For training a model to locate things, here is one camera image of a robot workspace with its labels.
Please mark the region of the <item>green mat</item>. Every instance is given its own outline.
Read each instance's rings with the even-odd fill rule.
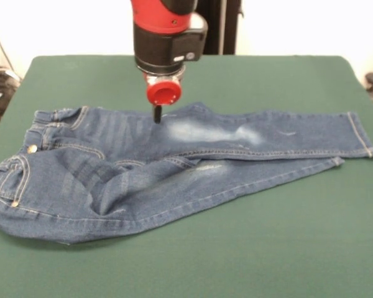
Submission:
[[[223,114],[355,111],[373,141],[373,103],[340,57],[205,56],[171,109],[196,101]],[[82,105],[150,112],[133,58],[36,58],[0,124],[0,161],[35,110]],[[0,231],[3,297],[373,297],[373,160],[132,237],[65,246]]]

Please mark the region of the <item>black cable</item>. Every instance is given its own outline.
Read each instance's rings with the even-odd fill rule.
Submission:
[[[7,63],[10,66],[11,70],[14,71],[14,67],[12,66],[12,63],[11,63],[10,59],[8,59],[7,53],[6,53],[6,51],[4,51],[4,48],[2,47],[1,42],[0,42],[0,50],[1,50],[2,54],[4,55],[4,57],[6,58]]]

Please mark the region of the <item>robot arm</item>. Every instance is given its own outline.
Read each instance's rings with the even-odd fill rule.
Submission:
[[[176,103],[182,93],[184,62],[198,61],[208,26],[195,13],[197,0],[131,0],[134,53],[147,82],[147,98],[160,123],[162,106]]]

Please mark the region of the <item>jeans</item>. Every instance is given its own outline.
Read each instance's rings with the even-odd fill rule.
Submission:
[[[0,164],[0,229],[60,243],[141,233],[237,197],[373,158],[355,113],[37,111]]]

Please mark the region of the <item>stitching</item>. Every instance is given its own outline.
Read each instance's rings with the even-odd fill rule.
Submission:
[[[181,168],[192,168],[193,165],[187,163],[186,161],[183,161],[183,160],[179,160],[179,159],[176,159],[176,158],[166,158],[165,160],[175,164],[176,166],[180,166]]]
[[[87,106],[84,106],[84,107],[81,108],[80,115],[79,115],[79,117],[77,117],[75,123],[73,123],[70,126],[70,130],[75,130],[80,126],[80,124],[82,123],[82,121],[84,120],[84,118],[87,114],[87,110],[88,110]]]
[[[158,214],[155,214],[155,215],[152,215],[150,217],[146,217],[146,218],[140,219],[140,220],[123,220],[123,219],[71,219],[71,218],[67,218],[67,217],[61,217],[61,216],[57,216],[57,215],[48,214],[48,213],[37,211],[37,210],[33,210],[33,209],[24,208],[24,207],[17,207],[17,209],[22,209],[24,211],[29,211],[29,212],[32,212],[32,213],[35,213],[35,214],[46,215],[46,216],[53,217],[53,218],[56,218],[56,219],[70,220],[70,221],[74,221],[74,222],[81,222],[81,221],[87,221],[87,222],[142,222],[142,221],[145,221],[145,220],[157,217],[159,215],[162,215],[164,213],[184,208],[187,205],[196,204],[197,202],[201,202],[201,201],[204,201],[204,200],[207,200],[207,199],[211,199],[212,197],[224,194],[224,193],[229,192],[229,191],[233,191],[233,190],[235,190],[237,188],[240,188],[240,187],[246,187],[246,186],[250,186],[250,185],[253,185],[253,184],[257,184],[257,183],[267,182],[267,181],[270,181],[270,180],[275,179],[275,178],[279,178],[279,177],[282,177],[282,176],[287,176],[289,174],[293,174],[293,173],[296,173],[296,172],[299,172],[299,171],[303,171],[305,169],[311,169],[311,168],[315,168],[317,166],[326,165],[328,163],[329,163],[329,161],[325,161],[325,162],[318,163],[318,164],[313,165],[313,166],[307,166],[307,167],[304,167],[304,168],[301,168],[301,169],[297,169],[295,171],[290,171],[290,172],[287,172],[287,173],[284,173],[284,174],[276,175],[276,176],[273,176],[271,178],[257,180],[257,181],[254,181],[253,183],[247,183],[247,184],[239,185],[239,186],[236,186],[234,188],[228,189],[226,191],[222,191],[222,192],[218,192],[216,194],[212,194],[212,195],[210,195],[208,197],[204,197],[204,198],[195,200],[193,202],[189,202],[189,203],[183,204],[183,205],[178,206],[176,208],[169,209],[169,210],[163,211],[161,213],[158,213]],[[0,198],[0,202],[2,202],[5,205],[9,205],[7,202],[4,202],[1,198]]]
[[[75,148],[75,149],[79,149],[79,150],[84,150],[84,151],[87,151],[89,153],[97,154],[98,157],[101,158],[102,160],[105,159],[104,153],[100,152],[97,149],[88,148],[88,147],[85,147],[83,145],[58,143],[58,144],[52,144],[52,147],[56,148],[56,149],[70,147],[70,148]]]
[[[22,167],[23,167],[23,170],[24,170],[24,174],[22,175],[22,180],[21,180],[21,183],[19,184],[18,186],[18,189],[15,193],[15,199],[14,199],[14,202],[15,203],[19,203],[19,201],[21,200],[21,197],[22,195],[24,194],[24,191],[27,187],[27,184],[29,182],[29,178],[30,178],[30,164],[29,162],[27,161],[27,158],[19,158],[19,160],[21,161],[22,163]]]
[[[300,156],[300,155],[329,155],[329,154],[351,154],[351,153],[367,153],[367,150],[365,149],[359,149],[359,150],[349,150],[349,151],[341,151],[341,150],[302,150],[302,151],[270,151],[270,152],[254,152],[254,151],[237,151],[237,150],[201,150],[201,151],[187,151],[183,153],[177,153],[176,155],[171,155],[169,157],[178,157],[178,156],[199,156],[201,154],[212,154],[212,155],[221,155],[221,154],[227,154],[227,155],[245,155],[245,156],[261,156],[261,157],[267,157],[267,156]]]
[[[369,157],[373,157],[372,152],[368,149],[368,147],[366,146],[365,142],[363,141],[363,139],[359,135],[358,130],[356,129],[355,123],[354,123],[354,121],[353,121],[353,119],[351,117],[351,113],[348,112],[347,115],[348,115],[348,119],[349,119],[349,121],[350,121],[350,123],[352,125],[352,128],[354,129],[354,133],[355,133],[356,137],[358,138],[358,140],[360,141],[360,143],[362,144],[362,146],[365,148],[365,150],[366,150],[367,154],[369,155]]]
[[[119,160],[115,161],[115,165],[121,166],[121,165],[128,165],[128,164],[133,164],[137,166],[144,166],[145,164],[141,161],[137,160]]]
[[[13,167],[13,165],[11,165],[11,167],[9,168],[9,171],[8,171],[8,174],[6,175],[6,177],[4,178],[4,180],[2,181],[2,183],[0,184],[0,193],[1,193],[1,189],[2,187],[5,185],[8,177],[10,177],[10,175],[15,171],[15,168]]]

